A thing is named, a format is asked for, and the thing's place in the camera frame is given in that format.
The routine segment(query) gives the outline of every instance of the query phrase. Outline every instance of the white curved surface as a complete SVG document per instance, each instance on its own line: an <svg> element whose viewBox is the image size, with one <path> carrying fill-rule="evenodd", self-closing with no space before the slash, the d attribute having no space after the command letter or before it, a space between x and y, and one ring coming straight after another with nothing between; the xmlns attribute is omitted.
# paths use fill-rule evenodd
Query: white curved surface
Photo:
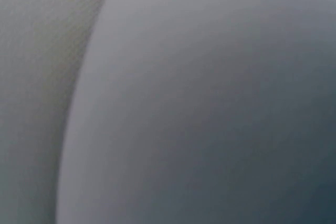
<svg viewBox="0 0 336 224"><path fill-rule="evenodd" d="M107 0L58 224L295 220L335 179L335 13L335 0Z"/></svg>

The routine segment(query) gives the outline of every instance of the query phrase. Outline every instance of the textured gray fabric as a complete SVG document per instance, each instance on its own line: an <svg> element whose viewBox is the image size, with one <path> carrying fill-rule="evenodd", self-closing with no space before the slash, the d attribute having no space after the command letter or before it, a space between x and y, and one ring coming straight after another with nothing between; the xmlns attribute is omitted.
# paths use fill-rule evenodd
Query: textured gray fabric
<svg viewBox="0 0 336 224"><path fill-rule="evenodd" d="M54 222L67 109L103 0L0 0L0 223Z"/></svg>

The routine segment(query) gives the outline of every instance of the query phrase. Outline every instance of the smooth white surface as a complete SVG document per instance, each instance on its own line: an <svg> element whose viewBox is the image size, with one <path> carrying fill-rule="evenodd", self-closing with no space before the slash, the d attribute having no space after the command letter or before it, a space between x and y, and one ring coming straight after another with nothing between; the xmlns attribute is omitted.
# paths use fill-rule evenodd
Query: smooth white surface
<svg viewBox="0 0 336 224"><path fill-rule="evenodd" d="M334 180L335 13L335 0L107 0L58 224L294 220Z"/></svg>

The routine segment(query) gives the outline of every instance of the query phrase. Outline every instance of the gray fabric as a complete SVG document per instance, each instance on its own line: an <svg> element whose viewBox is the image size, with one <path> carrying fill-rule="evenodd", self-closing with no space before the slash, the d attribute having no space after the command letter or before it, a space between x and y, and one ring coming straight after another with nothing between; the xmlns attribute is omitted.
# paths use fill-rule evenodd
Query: gray fabric
<svg viewBox="0 0 336 224"><path fill-rule="evenodd" d="M107 0L58 224L309 223L314 192L336 188L335 14L336 0Z"/></svg>
<svg viewBox="0 0 336 224"><path fill-rule="evenodd" d="M103 0L0 0L0 223L54 222L63 132Z"/></svg>

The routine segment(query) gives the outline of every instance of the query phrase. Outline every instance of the white fabric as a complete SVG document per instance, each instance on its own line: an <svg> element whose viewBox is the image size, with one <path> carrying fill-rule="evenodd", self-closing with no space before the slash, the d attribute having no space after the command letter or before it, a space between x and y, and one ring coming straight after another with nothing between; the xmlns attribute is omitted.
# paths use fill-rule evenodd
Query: white fabric
<svg viewBox="0 0 336 224"><path fill-rule="evenodd" d="M336 188L335 14L336 0L106 0L58 224L309 223L294 221Z"/></svg>

